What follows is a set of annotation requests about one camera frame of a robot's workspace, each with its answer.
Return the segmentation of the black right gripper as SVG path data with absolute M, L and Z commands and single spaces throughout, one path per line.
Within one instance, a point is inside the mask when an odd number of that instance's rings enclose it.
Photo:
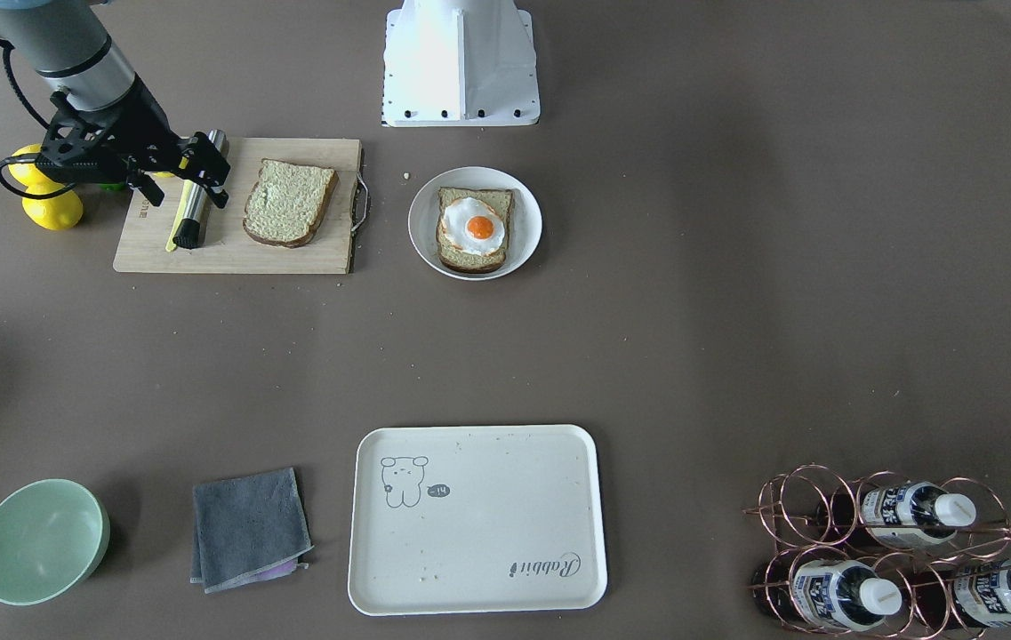
M 179 138 L 139 78 L 115 104 L 92 112 L 79 109 L 68 91 L 54 91 L 51 101 L 55 114 L 34 162 L 50 180 L 61 185 L 127 182 L 148 203 L 160 206 L 164 191 L 146 172 L 177 172 L 204 188 L 213 206 L 226 207 L 228 135 Z

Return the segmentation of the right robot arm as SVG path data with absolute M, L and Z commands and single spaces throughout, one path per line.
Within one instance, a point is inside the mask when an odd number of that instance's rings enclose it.
M 203 187 L 213 205 L 226 205 L 231 167 L 217 143 L 171 129 L 89 3 L 0 1 L 0 45 L 25 57 L 55 106 L 37 153 L 11 163 L 36 167 L 61 193 L 124 183 L 152 205 L 164 199 L 153 174 L 169 172 Z

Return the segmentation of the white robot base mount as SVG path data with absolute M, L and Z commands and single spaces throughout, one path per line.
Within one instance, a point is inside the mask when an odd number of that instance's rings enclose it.
M 386 16 L 381 122 L 504 127 L 542 113 L 533 18 L 513 1 L 405 1 Z

